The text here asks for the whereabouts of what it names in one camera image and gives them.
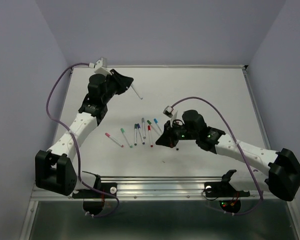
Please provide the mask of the light blue cap marker pen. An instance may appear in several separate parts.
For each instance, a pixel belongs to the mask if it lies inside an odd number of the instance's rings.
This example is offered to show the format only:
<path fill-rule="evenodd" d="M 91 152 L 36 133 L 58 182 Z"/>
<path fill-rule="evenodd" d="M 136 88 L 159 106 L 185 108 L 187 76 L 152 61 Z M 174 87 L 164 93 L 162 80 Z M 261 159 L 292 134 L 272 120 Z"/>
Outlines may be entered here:
<path fill-rule="evenodd" d="M 154 120 L 154 123 L 155 123 L 155 125 L 157 126 L 158 130 L 159 130 L 161 133 L 163 133 L 163 131 L 162 131 L 160 125 L 159 125 L 158 120 L 157 120 L 156 118 L 154 118 L 153 120 Z"/>

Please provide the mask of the black cap marker pen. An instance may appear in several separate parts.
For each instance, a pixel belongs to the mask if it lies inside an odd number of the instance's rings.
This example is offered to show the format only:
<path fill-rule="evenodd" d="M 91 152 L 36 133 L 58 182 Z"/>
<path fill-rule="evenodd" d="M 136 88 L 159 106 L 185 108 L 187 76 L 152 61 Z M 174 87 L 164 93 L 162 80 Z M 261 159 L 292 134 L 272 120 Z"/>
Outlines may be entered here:
<path fill-rule="evenodd" d="M 143 97 L 140 95 L 139 91 L 136 89 L 136 87 L 134 86 L 133 83 L 130 85 L 130 87 L 133 89 L 133 91 L 134 91 L 135 94 L 138 96 L 138 98 L 139 98 L 140 100 L 143 100 Z"/>

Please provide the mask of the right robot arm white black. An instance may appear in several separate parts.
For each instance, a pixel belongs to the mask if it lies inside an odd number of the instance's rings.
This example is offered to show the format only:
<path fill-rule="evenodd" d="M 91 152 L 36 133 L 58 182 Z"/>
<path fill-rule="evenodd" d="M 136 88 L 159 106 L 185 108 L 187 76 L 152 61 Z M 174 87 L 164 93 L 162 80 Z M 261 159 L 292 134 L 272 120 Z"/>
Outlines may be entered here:
<path fill-rule="evenodd" d="M 182 119 L 168 106 L 163 114 L 169 117 L 163 133 L 155 142 L 158 146 L 174 148 L 179 141 L 195 141 L 196 145 L 216 155 L 244 163 L 248 175 L 228 170 L 220 181 L 205 184 L 208 198 L 230 198 L 235 194 L 248 197 L 250 191 L 270 192 L 277 198 L 291 202 L 300 188 L 300 163 L 286 148 L 280 151 L 264 149 L 239 140 L 223 130 L 207 126 L 196 110 L 187 110 Z"/>

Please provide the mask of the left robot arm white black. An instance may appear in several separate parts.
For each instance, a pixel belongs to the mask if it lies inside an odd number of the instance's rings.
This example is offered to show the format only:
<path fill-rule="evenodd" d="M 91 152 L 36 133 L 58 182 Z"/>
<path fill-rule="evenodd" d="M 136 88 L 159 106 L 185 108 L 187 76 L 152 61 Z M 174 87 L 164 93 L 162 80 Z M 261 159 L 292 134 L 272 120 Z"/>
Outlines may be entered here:
<path fill-rule="evenodd" d="M 107 104 L 115 95 L 125 93 L 134 79 L 115 69 L 99 68 L 89 77 L 87 94 L 70 126 L 56 119 L 66 131 L 48 150 L 39 150 L 35 156 L 35 185 L 64 196 L 83 190 L 90 197 L 101 193 L 101 184 L 93 179 L 86 183 L 80 169 L 75 170 L 74 158 L 81 160 L 80 147 L 104 119 Z"/>

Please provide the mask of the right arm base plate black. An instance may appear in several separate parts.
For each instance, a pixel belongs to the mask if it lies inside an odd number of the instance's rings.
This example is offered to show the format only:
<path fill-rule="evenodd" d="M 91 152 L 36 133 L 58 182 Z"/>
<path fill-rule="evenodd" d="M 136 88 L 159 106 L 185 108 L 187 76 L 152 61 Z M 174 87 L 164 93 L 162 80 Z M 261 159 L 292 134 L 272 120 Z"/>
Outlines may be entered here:
<path fill-rule="evenodd" d="M 207 182 L 201 195 L 208 201 L 219 200 L 219 205 L 223 211 L 231 214 L 238 214 L 241 209 L 241 198 L 251 196 L 249 191 L 235 190 L 227 182 Z"/>

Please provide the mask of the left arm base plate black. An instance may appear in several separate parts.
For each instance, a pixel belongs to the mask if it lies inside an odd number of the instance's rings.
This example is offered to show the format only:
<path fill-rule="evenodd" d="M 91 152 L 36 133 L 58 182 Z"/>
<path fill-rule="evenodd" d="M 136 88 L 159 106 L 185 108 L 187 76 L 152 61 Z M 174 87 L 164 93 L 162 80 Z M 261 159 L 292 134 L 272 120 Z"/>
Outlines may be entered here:
<path fill-rule="evenodd" d="M 117 198 L 118 184 L 116 182 L 102 182 L 98 192 L 91 189 L 80 189 L 72 193 L 72 198 L 82 200 L 82 209 L 91 218 L 107 217 L 120 206 Z"/>

